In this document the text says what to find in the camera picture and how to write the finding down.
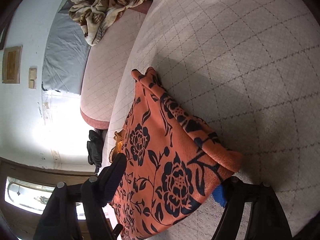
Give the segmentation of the brown cream floral blanket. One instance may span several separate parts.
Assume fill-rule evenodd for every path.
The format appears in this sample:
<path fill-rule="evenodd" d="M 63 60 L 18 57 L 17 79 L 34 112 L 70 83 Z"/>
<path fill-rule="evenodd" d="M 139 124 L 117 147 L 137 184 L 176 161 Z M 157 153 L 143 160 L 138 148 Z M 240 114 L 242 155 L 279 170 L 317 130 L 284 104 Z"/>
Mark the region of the brown cream floral blanket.
<path fill-rule="evenodd" d="M 125 10 L 141 5 L 145 0 L 71 0 L 70 18 L 81 27 L 86 42 L 95 46 L 107 29 Z"/>

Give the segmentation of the grey pillow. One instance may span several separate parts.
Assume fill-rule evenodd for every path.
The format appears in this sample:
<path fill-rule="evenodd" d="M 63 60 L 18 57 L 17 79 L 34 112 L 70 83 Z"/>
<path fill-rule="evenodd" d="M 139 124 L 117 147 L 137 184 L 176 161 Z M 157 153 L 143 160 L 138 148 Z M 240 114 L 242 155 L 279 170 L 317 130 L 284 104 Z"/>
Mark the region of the grey pillow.
<path fill-rule="evenodd" d="M 44 91 L 81 94 L 90 46 L 68 14 L 72 5 L 71 0 L 62 0 L 48 34 L 42 67 Z"/>

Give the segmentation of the pink quilted headboard cushion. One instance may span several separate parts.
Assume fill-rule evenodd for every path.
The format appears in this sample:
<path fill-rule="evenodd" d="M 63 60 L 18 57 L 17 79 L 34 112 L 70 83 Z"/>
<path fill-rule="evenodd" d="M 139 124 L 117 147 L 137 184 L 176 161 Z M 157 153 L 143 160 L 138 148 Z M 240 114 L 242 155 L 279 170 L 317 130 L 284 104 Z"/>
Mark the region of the pink quilted headboard cushion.
<path fill-rule="evenodd" d="M 90 49 L 80 95 L 80 113 L 89 126 L 108 129 L 125 66 L 151 5 L 148 0 L 126 10 Z"/>

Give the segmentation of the orange floral blouse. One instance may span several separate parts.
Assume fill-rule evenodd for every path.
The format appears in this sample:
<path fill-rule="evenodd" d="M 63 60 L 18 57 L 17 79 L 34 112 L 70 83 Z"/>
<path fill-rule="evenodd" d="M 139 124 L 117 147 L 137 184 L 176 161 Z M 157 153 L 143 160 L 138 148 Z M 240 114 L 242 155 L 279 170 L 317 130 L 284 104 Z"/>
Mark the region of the orange floral blouse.
<path fill-rule="evenodd" d="M 122 239 L 146 239 L 195 212 L 243 156 L 222 146 L 205 121 L 185 111 L 156 71 L 134 69 L 135 97 L 117 150 L 127 165 L 112 200 Z"/>

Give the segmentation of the pink quilted bedspread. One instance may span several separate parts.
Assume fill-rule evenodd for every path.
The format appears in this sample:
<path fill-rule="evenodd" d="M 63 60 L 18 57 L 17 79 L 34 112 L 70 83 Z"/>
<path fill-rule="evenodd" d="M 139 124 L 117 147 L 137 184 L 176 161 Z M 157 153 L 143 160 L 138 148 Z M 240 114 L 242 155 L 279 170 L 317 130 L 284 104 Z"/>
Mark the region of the pink quilted bedspread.
<path fill-rule="evenodd" d="M 121 78 L 104 151 L 132 105 L 131 71 L 244 154 L 238 177 L 270 183 L 293 235 L 319 212 L 319 25 L 302 0 L 154 0 Z"/>

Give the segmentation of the stained glass wooden door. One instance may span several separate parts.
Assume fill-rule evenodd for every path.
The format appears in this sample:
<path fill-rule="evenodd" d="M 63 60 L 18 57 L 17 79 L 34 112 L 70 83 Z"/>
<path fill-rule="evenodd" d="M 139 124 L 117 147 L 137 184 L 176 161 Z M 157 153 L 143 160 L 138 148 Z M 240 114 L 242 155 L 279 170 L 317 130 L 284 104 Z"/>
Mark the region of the stained glass wooden door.
<path fill-rule="evenodd" d="M 47 170 L 1 159 L 1 239 L 120 239 L 123 228 L 106 205 L 89 213 L 83 183 L 93 172 Z"/>

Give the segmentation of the wooden wall frame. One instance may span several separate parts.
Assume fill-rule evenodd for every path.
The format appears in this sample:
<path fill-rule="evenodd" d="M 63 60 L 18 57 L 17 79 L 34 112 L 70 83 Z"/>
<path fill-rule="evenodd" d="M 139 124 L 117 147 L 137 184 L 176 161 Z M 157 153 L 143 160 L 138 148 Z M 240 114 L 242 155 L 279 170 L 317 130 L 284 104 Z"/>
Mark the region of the wooden wall frame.
<path fill-rule="evenodd" d="M 22 46 L 4 49 L 2 83 L 19 84 Z"/>

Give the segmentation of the beige wall switch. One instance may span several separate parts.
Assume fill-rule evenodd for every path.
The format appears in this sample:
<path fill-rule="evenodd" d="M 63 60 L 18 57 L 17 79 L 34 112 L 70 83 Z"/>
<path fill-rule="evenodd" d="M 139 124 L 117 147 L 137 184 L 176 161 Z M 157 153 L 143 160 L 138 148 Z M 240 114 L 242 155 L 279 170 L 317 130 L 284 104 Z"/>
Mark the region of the beige wall switch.
<path fill-rule="evenodd" d="M 30 68 L 29 75 L 28 75 L 28 88 L 29 89 L 36 89 L 36 80 L 37 80 L 37 69 Z"/>

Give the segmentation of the black clothes pile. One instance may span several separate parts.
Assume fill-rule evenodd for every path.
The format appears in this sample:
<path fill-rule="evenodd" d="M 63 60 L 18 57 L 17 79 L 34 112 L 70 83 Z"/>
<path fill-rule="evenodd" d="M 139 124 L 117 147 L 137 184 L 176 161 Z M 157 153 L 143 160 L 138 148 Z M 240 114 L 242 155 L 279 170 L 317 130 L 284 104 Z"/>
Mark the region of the black clothes pile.
<path fill-rule="evenodd" d="M 87 141 L 88 163 L 95 166 L 94 174 L 97 175 L 103 162 L 103 130 L 95 129 L 89 131 L 89 141 Z"/>

